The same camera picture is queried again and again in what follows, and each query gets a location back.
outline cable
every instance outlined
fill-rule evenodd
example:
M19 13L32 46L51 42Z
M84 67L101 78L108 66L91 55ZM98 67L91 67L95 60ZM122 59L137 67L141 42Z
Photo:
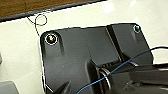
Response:
M23 2L24 2L24 5L25 5L25 14L26 14L26 13L27 13L27 12L26 12L27 6L26 6L25 0L23 0ZM38 17L40 17L40 16L44 16L44 17L45 17L45 19L46 19L45 23L43 23L43 24L38 24L38 23L37 23L37 19L38 19ZM28 16L27 16L27 19L28 19L32 24L34 24L35 30L36 30L36 32L37 32L37 35L40 36L40 34L39 34L39 32L38 32L38 29L37 29L37 25L38 25L38 26L44 26L44 25L46 25L47 22L48 22L47 16L44 15L44 14L38 14L38 15L36 16L34 22L33 22Z
M103 78L101 78L101 79L99 79L99 80L97 80L97 81L95 81L95 82L93 82L93 83L91 83L91 84L88 84L88 85L84 86L84 87L81 88L76 94L79 94L79 93L80 93L82 90L84 90L85 88L90 87L90 86L92 86L92 85L94 85L94 84L96 84L96 83L98 83L98 82L104 80L106 77L110 76L112 73L114 73L116 70L118 70L118 69L121 68L122 66L126 65L126 64L129 63L129 62L132 62L133 59L135 59L135 58L137 58L137 57L139 57L139 56L141 56L141 55L143 55L143 54L145 54L145 53L147 53L147 52L150 52L150 51L152 51L152 50L156 50L156 49L168 49L168 47L166 47L166 46L154 47L154 48L152 48L152 49L148 49L148 50L146 50L146 51L143 51L143 52L139 53L138 55L132 57L131 59L127 60L126 62L124 62L124 63L122 63L121 65L119 65L118 67L116 67L113 71L111 71L109 74L107 74L107 75L104 76Z

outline white surface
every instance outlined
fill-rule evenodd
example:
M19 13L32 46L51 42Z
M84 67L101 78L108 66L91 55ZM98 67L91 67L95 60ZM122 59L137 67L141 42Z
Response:
M167 0L109 0L47 13L40 34L67 27L91 27L136 22L150 48L168 45ZM45 22L40 18L38 23ZM27 18L0 23L0 82L12 80L20 94L44 94L41 81L39 37ZM168 51L154 51L154 63L167 62Z

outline screw head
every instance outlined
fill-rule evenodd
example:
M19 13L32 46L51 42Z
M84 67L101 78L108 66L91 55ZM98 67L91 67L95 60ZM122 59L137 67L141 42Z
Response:
M141 27L139 26L139 25L134 25L134 31L136 32L136 33L140 33L141 32Z
M50 34L46 35L45 41L49 45L54 45L54 44L56 44L58 42L58 38L57 38L57 36L55 34L50 33Z

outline blue wire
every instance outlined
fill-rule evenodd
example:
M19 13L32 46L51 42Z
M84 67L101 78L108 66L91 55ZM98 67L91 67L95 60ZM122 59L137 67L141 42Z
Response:
M94 84L96 84L96 83L98 83L98 82L104 80L106 77L110 76L110 75L111 75L112 73L114 73L116 70L118 70L118 69L121 68L122 66L126 65L127 63L131 62L133 59L135 59L135 58L137 58L137 57L139 57L139 56L141 56L141 55L143 55L143 54L145 54L145 53L147 53L147 52L150 52L150 51L152 51L152 50L156 50L156 49L168 49L168 47L166 47L166 46L158 46L158 47L154 47L154 48L152 48L152 49L149 49L149 50L146 50L146 51L143 51L143 52L139 53L138 55L132 57L131 59L127 60L126 62L124 62L124 63L122 63L121 65L119 65L118 67L116 67L113 71L111 71L109 74L107 74L107 75L104 76L103 78L101 78L101 79L99 79L99 80L97 80L97 81L95 81L95 82L93 82L93 83L91 83L91 84L89 84L89 85L84 86L84 87L81 88L76 94L79 94L79 93L80 93L82 90L84 90L85 88L87 88L87 87L89 87L89 86L92 86L92 85L94 85Z

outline black cable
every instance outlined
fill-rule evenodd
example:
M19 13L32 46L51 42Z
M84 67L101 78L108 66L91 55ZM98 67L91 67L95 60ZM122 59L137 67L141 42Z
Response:
M26 6L25 0L23 0L23 2L24 2L24 5L25 5L25 14L26 14L26 13L27 13L27 12L26 12L27 6ZM44 17L45 17L45 19L46 19L45 23L43 23L43 24L38 24L38 23L37 23L37 19L38 19L38 17L40 17L40 16L44 16ZM37 29L37 25L38 25L38 26L44 26L44 25L46 25L47 22L48 22L47 16L44 15L44 14L38 14L38 15L36 16L34 22L33 22L28 16L27 16L26 18L27 18L32 24L34 24L35 30L36 30L36 32L37 32L37 35L40 36L39 31L38 31L38 29Z
M76 94L79 94L79 93L80 93L82 90L84 90L85 88L90 87L90 86L92 86L92 85L94 85L94 84L96 84L96 83L98 83L98 82L104 80L106 77L110 76L112 73L114 73L116 70L118 70L118 69L121 68L122 66L126 65L126 64L129 63L129 62L132 62L133 59L135 59L135 58L137 58L137 57L139 57L139 56L141 56L141 55L143 55L143 54L145 54L145 53L147 53L147 52L150 52L150 51L152 51L152 50L156 50L156 49L168 49L168 47L166 47L166 46L154 47L154 48L152 48L152 49L148 49L148 50L146 50L146 51L143 51L143 52L139 53L138 55L132 57L131 59L127 60L126 62L124 62L124 63L122 63L121 65L119 65L118 67L116 67L113 71L111 71L109 74L107 74L107 75L104 76L103 78L101 78L101 79L99 79L99 80L97 80L97 81L95 81L95 82L93 82L93 83L91 83L91 84L88 84L88 85L84 86L84 87L81 88Z

